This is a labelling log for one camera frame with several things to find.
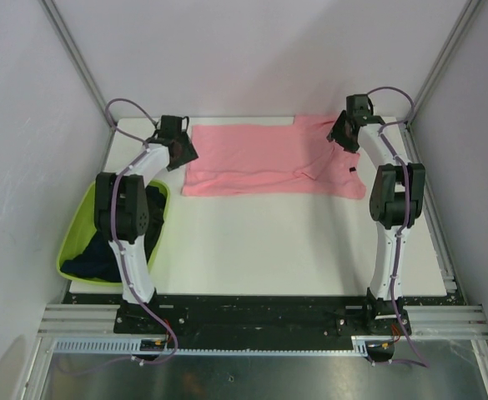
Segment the pink t shirt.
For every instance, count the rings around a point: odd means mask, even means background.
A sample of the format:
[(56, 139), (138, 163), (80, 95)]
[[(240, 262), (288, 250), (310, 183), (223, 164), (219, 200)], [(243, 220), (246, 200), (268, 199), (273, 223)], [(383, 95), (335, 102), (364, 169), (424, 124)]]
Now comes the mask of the pink t shirt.
[(199, 157), (186, 167), (182, 194), (325, 194), (360, 200), (366, 186), (357, 173), (360, 156), (327, 135), (335, 117), (299, 115), (290, 125), (195, 125)]

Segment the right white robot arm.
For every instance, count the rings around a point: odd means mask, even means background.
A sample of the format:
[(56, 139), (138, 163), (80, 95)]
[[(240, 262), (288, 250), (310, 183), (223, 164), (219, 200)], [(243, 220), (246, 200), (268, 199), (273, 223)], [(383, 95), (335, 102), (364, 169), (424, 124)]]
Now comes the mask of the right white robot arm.
[(364, 150), (376, 168), (369, 210), (378, 239), (369, 295), (383, 302), (402, 297), (406, 242), (421, 215), (425, 190), (423, 164), (411, 162), (385, 136), (385, 129), (392, 125), (374, 114), (369, 95), (355, 94), (346, 98), (345, 109), (327, 136), (349, 153)]

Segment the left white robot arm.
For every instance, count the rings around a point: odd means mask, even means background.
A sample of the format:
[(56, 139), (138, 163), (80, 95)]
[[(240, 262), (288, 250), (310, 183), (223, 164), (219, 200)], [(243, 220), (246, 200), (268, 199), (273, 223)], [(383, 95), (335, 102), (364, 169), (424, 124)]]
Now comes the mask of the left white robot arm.
[(123, 300), (136, 307), (132, 323), (143, 333), (155, 331), (161, 313), (149, 303), (151, 283), (144, 238), (149, 210), (146, 187), (163, 171), (173, 171), (199, 155), (188, 135), (189, 118), (163, 115), (153, 135), (142, 141), (138, 154), (118, 172), (101, 172), (95, 179), (94, 226), (108, 241), (117, 261)]

